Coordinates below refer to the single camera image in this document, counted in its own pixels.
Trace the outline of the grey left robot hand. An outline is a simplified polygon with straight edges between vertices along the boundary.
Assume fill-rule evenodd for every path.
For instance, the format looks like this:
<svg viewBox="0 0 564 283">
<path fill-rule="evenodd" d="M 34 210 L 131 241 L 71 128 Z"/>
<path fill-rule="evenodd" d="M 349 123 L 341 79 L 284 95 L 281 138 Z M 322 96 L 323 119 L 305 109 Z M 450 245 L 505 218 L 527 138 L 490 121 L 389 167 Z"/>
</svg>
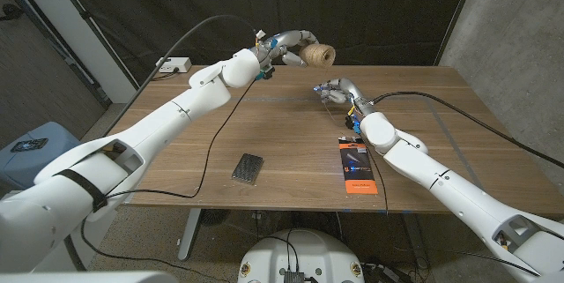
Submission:
<svg viewBox="0 0 564 283">
<path fill-rule="evenodd" d="M 252 48 L 252 51 L 256 54 L 261 68 L 270 65 L 279 56 L 286 65 L 307 67 L 308 64 L 300 56 L 291 52 L 290 48 L 318 43 L 319 41 L 311 32 L 292 30 L 275 34 L 265 41 L 259 41 L 258 48 Z"/>
</svg>

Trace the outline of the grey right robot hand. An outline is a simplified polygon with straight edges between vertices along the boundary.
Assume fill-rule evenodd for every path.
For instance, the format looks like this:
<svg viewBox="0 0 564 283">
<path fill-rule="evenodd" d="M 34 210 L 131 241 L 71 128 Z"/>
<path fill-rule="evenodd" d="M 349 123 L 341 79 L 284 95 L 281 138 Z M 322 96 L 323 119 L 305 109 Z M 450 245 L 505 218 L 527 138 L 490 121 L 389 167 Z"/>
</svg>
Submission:
<svg viewBox="0 0 564 283">
<path fill-rule="evenodd" d="M 362 115 L 370 115 L 375 112 L 374 106 L 348 78 L 334 78 L 315 86 L 314 91 L 320 95 L 323 102 L 347 102 Z"/>
</svg>

